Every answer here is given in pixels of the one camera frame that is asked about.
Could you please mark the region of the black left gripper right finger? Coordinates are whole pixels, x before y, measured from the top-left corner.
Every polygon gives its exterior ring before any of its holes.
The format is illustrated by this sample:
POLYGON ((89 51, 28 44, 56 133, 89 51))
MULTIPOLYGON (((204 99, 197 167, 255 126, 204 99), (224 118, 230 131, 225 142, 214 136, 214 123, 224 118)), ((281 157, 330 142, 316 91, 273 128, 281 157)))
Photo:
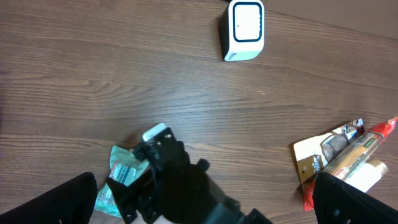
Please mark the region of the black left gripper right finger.
POLYGON ((318 224, 397 224, 397 210, 327 172, 315 180, 313 202, 318 224))

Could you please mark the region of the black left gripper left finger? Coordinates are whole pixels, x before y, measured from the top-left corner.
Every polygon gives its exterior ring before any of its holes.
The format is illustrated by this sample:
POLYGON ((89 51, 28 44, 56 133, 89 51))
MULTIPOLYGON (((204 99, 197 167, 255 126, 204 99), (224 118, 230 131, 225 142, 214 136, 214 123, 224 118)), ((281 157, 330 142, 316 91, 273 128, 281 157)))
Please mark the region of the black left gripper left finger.
POLYGON ((88 223, 94 210, 97 193, 94 174, 84 172, 1 214, 1 224, 88 223))

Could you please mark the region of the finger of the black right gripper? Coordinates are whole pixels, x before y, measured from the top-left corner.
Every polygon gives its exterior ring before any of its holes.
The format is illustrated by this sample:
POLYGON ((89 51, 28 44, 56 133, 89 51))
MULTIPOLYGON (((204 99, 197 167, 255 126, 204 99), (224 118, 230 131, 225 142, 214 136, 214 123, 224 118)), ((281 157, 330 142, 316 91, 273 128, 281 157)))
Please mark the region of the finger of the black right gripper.
POLYGON ((145 185, 152 181, 151 171, 145 171, 137 180, 126 186, 107 177, 106 183, 112 191, 114 201, 125 224, 132 223, 139 212, 146 223, 155 222, 155 211, 151 208, 154 199, 150 193, 145 192, 145 185))

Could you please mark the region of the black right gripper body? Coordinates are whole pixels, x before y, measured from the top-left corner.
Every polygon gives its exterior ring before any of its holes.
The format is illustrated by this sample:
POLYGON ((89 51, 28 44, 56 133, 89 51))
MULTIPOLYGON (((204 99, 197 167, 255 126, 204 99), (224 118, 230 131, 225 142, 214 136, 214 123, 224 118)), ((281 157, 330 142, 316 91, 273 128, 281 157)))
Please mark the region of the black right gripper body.
POLYGON ((211 193, 206 171, 210 164, 200 159, 196 164, 184 143, 176 140, 169 127, 144 142, 134 151, 147 160, 155 183, 155 210, 174 223, 205 223, 218 201, 211 193))

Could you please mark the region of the teal wet wipes pack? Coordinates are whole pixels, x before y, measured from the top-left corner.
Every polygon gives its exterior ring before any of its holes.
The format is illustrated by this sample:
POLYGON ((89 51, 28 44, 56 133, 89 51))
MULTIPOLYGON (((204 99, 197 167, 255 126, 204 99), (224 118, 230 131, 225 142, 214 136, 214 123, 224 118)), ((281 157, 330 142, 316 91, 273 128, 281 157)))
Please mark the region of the teal wet wipes pack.
MULTIPOLYGON (((148 166, 148 161, 140 162, 127 149, 113 146, 109 158, 109 178, 128 186, 138 179, 148 166)), ((113 193, 107 183, 99 189, 94 209, 121 218, 113 193)))

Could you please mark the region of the white cream tube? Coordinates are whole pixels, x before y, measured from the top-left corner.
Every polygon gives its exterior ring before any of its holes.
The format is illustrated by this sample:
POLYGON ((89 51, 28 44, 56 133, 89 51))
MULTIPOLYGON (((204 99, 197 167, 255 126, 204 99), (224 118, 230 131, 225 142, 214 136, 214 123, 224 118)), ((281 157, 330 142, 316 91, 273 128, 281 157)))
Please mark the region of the white cream tube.
POLYGON ((361 167, 345 180, 347 184, 366 193, 374 184, 389 171, 388 167, 378 159, 368 159, 361 167))

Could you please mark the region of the orange spaghetti packet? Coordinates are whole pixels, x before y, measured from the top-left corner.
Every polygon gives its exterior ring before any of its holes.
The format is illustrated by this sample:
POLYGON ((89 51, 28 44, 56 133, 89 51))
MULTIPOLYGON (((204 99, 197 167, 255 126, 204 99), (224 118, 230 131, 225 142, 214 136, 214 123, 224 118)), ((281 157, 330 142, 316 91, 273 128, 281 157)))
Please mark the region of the orange spaghetti packet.
MULTIPOLYGON (((397 124, 397 118, 389 119, 379 123, 352 141, 342 150, 322 171, 345 182, 357 168, 361 167, 368 159, 372 159, 373 152, 393 132, 397 124)), ((313 190, 315 179, 303 190, 303 209, 307 212, 314 209, 313 190)))

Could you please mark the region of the beige bread snack pouch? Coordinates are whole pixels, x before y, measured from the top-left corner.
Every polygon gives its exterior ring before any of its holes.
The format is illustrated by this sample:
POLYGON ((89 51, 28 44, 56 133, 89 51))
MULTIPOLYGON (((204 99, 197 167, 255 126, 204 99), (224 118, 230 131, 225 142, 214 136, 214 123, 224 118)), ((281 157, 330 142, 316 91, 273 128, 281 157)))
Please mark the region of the beige bread snack pouch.
POLYGON ((364 133, 361 118, 346 123, 334 130, 294 144, 298 175, 302 190, 352 141, 364 133))

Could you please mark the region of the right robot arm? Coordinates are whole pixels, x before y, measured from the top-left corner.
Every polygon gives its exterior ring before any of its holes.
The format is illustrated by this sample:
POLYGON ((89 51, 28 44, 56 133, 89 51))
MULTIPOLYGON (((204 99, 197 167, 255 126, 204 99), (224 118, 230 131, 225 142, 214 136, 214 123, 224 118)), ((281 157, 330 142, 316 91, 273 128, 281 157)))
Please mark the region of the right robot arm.
POLYGON ((159 217, 186 224, 269 222, 256 209, 245 215, 240 203, 207 175, 208 161, 192 164, 184 143, 176 140, 170 128, 135 145, 133 154, 149 162, 150 169, 128 186, 106 179, 125 223, 132 223, 138 215, 146 223, 159 217))

